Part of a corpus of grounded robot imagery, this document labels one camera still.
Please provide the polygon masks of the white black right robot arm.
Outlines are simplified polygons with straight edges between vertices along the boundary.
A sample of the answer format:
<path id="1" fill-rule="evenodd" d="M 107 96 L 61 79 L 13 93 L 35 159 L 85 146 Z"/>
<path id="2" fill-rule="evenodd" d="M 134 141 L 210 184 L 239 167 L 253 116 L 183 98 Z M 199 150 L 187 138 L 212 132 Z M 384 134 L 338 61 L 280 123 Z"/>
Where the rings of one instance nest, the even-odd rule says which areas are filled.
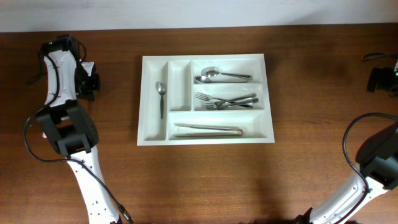
<path id="1" fill-rule="evenodd" d="M 365 140 L 352 161 L 346 147 L 348 134 L 359 120 L 370 117 L 387 118 L 394 123 Z M 294 223 L 349 223 L 367 203 L 397 187 L 397 116 L 385 113 L 358 116 L 345 130 L 342 150 L 353 174 L 328 200 L 297 216 Z"/>

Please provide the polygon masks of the steel table knife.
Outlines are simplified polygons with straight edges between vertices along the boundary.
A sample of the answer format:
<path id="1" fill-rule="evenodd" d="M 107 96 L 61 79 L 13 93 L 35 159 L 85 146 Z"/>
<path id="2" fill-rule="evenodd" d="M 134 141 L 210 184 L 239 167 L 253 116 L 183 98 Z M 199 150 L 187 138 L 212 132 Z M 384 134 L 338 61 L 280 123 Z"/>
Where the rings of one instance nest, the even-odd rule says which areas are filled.
<path id="1" fill-rule="evenodd" d="M 209 126 L 199 124 L 175 124 L 178 128 L 191 129 L 184 133 L 173 134 L 176 138 L 201 138 L 218 136 L 242 136 L 244 131 L 237 127 Z"/>

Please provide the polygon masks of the steel tablespoon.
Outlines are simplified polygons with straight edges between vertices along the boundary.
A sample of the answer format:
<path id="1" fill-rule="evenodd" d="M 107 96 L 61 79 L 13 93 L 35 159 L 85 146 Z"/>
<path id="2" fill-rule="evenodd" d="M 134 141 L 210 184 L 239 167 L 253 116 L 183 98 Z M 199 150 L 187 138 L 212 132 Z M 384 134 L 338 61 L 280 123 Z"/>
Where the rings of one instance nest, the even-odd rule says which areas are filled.
<path id="1" fill-rule="evenodd" d="M 201 70 L 201 76 L 203 76 L 203 77 L 210 78 L 210 77 L 215 77 L 217 75 L 226 75 L 226 76 L 229 76 L 229 77 L 241 78 L 241 79 L 244 79 L 244 80 L 253 80 L 253 76 L 252 75 L 225 73 L 225 72 L 222 72 L 217 67 L 206 67 L 206 68 L 203 68 Z"/>
<path id="2" fill-rule="evenodd" d="M 195 76 L 194 80 L 197 83 L 203 83 L 203 84 L 212 84 L 212 83 L 247 83 L 248 81 L 213 81 L 210 78 L 205 78 L 205 77 L 200 77 L 200 76 Z"/>

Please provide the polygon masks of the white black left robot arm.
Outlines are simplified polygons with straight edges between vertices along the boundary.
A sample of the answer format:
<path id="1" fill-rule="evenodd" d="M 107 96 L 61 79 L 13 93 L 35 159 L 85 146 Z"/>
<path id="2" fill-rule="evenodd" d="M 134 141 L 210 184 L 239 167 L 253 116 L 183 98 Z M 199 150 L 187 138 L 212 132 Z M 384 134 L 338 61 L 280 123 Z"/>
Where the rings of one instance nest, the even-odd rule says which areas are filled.
<path id="1" fill-rule="evenodd" d="M 42 44 L 48 92 L 35 115 L 44 138 L 68 163 L 78 182 L 90 223 L 121 223 L 122 218 L 106 188 L 98 159 L 97 128 L 79 100 L 94 101 L 100 77 L 93 62 L 80 54 L 86 49 L 67 34 Z"/>

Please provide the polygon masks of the small steel teaspoon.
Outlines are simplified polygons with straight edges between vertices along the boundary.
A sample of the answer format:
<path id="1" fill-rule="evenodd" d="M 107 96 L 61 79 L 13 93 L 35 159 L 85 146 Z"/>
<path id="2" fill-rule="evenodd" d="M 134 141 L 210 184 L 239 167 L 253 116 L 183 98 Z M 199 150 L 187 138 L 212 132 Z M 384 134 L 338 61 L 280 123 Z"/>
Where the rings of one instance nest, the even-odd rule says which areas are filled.
<path id="1" fill-rule="evenodd" d="M 160 95 L 160 118 L 164 118 L 164 96 L 167 92 L 166 85 L 162 82 L 156 83 L 156 90 Z"/>

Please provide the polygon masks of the steel fork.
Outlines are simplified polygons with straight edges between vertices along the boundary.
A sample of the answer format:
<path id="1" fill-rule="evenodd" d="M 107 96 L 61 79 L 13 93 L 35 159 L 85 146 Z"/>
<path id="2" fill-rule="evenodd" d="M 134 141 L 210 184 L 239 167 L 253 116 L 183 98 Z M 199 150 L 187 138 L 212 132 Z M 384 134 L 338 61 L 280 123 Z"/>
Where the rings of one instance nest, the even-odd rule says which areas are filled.
<path id="1" fill-rule="evenodd" d="M 256 98 L 256 96 L 257 96 L 256 93 L 251 93 L 251 94 L 248 94 L 248 95 L 240 96 L 238 98 L 233 98 L 233 99 L 226 100 L 226 101 L 235 103 L 235 102 L 243 101 L 243 100 L 250 99 L 250 98 Z"/>
<path id="2" fill-rule="evenodd" d="M 252 108 L 253 104 L 258 103 L 259 98 L 250 98 L 239 102 L 217 101 L 214 103 L 205 103 L 205 108 L 208 110 L 225 110 L 226 108 L 240 106 L 244 108 Z"/>
<path id="3" fill-rule="evenodd" d="M 211 101 L 211 100 L 224 101 L 224 99 L 222 99 L 222 98 L 213 97 L 211 95 L 207 95 L 207 94 L 200 93 L 200 92 L 196 92 L 195 93 L 195 98 L 198 98 L 199 100 L 203 100 L 203 101 Z M 244 107 L 244 108 L 253 108 L 252 105 L 242 105 L 242 107 Z"/>

